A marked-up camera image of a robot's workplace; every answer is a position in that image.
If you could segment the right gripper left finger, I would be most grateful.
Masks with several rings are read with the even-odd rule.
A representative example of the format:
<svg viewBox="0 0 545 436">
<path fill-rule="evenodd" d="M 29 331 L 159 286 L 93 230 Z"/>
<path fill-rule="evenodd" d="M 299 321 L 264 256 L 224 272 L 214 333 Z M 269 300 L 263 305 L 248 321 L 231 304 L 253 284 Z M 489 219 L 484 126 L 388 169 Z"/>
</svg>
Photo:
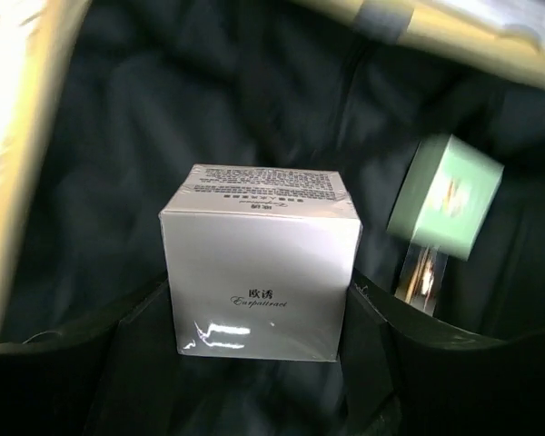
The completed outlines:
<svg viewBox="0 0 545 436">
<path fill-rule="evenodd" d="M 0 435 L 165 435 L 177 351 L 161 276 L 21 343 L 0 343 Z"/>
</svg>

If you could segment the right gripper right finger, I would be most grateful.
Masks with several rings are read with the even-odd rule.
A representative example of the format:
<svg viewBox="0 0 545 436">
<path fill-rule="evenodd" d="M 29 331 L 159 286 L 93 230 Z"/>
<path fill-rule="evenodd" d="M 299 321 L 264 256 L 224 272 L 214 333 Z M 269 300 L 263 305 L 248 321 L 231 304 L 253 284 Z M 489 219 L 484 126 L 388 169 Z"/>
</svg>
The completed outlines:
<svg viewBox="0 0 545 436">
<path fill-rule="evenodd" d="M 467 332 L 356 272 L 340 363 L 351 435 L 545 435 L 545 331 Z"/>
</svg>

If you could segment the white cosmetic box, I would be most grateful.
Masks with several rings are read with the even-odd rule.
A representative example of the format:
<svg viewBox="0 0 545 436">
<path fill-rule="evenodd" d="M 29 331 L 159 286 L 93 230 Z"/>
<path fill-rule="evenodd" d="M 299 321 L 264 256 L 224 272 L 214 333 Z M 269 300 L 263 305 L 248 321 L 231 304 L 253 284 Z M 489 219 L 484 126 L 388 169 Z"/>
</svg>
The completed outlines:
<svg viewBox="0 0 545 436">
<path fill-rule="evenodd" d="M 180 354 L 336 360 L 362 235 L 338 173 L 197 164 L 160 222 Z"/>
</svg>

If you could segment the green cosmetic box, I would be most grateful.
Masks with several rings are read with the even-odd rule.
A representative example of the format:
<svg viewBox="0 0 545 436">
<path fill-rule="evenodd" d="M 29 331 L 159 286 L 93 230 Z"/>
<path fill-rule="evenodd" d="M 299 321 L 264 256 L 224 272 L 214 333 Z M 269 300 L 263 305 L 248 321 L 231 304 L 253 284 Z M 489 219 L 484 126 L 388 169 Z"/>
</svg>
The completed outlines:
<svg viewBox="0 0 545 436">
<path fill-rule="evenodd" d="M 387 231 L 466 260 L 502 175 L 502 164 L 459 138 L 428 136 L 411 160 Z"/>
</svg>

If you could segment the clear gold pump bottle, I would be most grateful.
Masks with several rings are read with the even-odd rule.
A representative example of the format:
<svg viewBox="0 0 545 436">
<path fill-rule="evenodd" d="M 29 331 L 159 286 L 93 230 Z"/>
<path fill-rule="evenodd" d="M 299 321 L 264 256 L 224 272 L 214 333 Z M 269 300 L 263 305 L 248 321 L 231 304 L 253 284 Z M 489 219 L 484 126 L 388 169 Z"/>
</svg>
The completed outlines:
<svg viewBox="0 0 545 436">
<path fill-rule="evenodd" d="M 434 315 L 448 256 L 433 248 L 409 246 L 395 297 L 430 317 Z"/>
</svg>

